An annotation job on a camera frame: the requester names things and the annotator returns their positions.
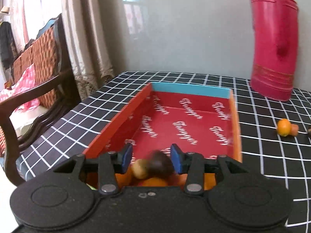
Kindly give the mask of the black white grid tablecloth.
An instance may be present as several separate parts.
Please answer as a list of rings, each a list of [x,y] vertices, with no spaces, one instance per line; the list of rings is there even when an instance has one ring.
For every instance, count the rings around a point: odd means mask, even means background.
[[[149,82],[173,82],[228,87],[239,114],[242,160],[249,167],[284,184],[294,205],[288,218],[292,232],[310,232],[310,92],[294,89],[287,102],[256,93],[246,79],[227,76],[123,72],[83,100],[41,135],[17,160],[25,179],[85,150],[105,125]],[[296,137],[279,136],[277,122],[288,119],[299,126]]]

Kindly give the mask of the pink checkered cloth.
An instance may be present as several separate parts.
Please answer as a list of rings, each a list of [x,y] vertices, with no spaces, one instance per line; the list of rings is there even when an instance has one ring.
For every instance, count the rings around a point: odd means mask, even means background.
[[[18,82],[12,86],[11,90],[3,89],[1,91],[0,100],[3,102],[4,100],[9,99],[12,96],[16,96],[17,94],[23,93],[27,90],[30,90],[35,87],[35,67],[34,64],[29,66],[22,74],[22,77],[18,80]],[[18,106],[14,112],[26,112],[36,109],[40,105],[40,101],[38,98],[33,99],[25,104]]]

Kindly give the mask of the straw hat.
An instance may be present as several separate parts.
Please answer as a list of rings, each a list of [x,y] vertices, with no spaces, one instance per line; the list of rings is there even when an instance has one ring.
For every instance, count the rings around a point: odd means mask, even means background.
[[[8,6],[3,6],[0,10],[0,14],[2,15],[9,15],[10,14],[10,8]]]

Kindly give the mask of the black hanging coat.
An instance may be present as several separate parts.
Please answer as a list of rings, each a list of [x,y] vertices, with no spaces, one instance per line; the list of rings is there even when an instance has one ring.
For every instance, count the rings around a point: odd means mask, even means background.
[[[4,70],[7,70],[12,67],[12,64],[18,57],[18,53],[12,33],[11,24],[6,21],[1,22],[0,41],[1,62]]]

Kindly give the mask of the beige curtain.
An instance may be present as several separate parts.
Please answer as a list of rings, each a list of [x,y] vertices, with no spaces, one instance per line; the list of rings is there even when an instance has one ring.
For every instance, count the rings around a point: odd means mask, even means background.
[[[98,0],[62,0],[62,19],[73,75],[82,100],[114,77]]]

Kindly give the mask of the red thermos flask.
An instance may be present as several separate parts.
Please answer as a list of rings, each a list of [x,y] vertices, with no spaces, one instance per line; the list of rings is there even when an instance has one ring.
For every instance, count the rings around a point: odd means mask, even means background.
[[[259,94],[290,99],[298,52],[295,0],[250,0],[255,51],[250,84]]]

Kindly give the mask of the small orange-red fruit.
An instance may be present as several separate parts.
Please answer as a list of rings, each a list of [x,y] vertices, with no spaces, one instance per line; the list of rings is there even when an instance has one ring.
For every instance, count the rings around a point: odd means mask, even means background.
[[[296,137],[298,135],[299,132],[299,126],[296,124],[291,124],[290,127],[290,135]]]

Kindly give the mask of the dark wooden sofa chair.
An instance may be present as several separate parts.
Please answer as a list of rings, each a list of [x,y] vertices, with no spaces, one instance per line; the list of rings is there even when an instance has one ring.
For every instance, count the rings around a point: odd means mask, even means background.
[[[43,82],[34,88],[18,93],[1,103],[1,129],[6,143],[3,170],[7,179],[14,186],[19,186],[25,182],[16,166],[16,160],[19,156],[61,117],[81,102],[67,49],[61,15],[54,19],[54,24],[50,28],[42,28],[42,35],[39,39],[42,39],[49,30],[52,30],[51,43],[53,44],[53,51],[51,53],[56,55],[56,59],[50,62],[52,66],[51,76],[45,78]],[[25,135],[18,137],[10,120],[10,115],[17,107],[42,97],[51,91],[55,92],[56,101],[45,114],[34,120]]]

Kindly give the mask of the orange mandarin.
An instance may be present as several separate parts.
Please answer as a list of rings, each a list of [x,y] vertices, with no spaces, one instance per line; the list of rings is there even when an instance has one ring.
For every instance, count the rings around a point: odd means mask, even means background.
[[[141,187],[167,187],[168,182],[162,178],[153,177],[142,180],[138,183]]]
[[[277,122],[276,130],[279,136],[286,137],[290,135],[292,124],[288,119],[281,119]]]

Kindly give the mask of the dark brown passion fruit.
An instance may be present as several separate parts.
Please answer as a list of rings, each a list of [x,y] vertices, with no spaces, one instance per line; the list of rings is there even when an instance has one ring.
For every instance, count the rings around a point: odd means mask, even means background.
[[[150,177],[169,178],[174,172],[171,159],[162,151],[153,151],[147,159],[147,172]]]

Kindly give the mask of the red cardboard fruit box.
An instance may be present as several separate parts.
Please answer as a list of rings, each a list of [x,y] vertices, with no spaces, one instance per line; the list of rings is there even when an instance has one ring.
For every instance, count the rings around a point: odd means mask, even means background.
[[[171,145],[177,144],[184,153],[199,153],[207,159],[227,155],[241,161],[238,121],[229,88],[149,83],[112,118],[84,154],[96,158],[131,143],[132,166],[137,159],[148,159],[155,150],[170,156]],[[131,166],[128,173],[116,175],[120,187],[138,186],[143,180],[134,177]],[[168,186],[183,187],[186,178],[186,174],[174,173],[164,180]]]

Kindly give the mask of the yellow small fruit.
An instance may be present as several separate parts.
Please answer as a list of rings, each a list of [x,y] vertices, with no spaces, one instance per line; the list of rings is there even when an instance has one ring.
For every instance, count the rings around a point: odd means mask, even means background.
[[[132,172],[136,179],[145,179],[148,176],[148,160],[137,159],[132,163]]]

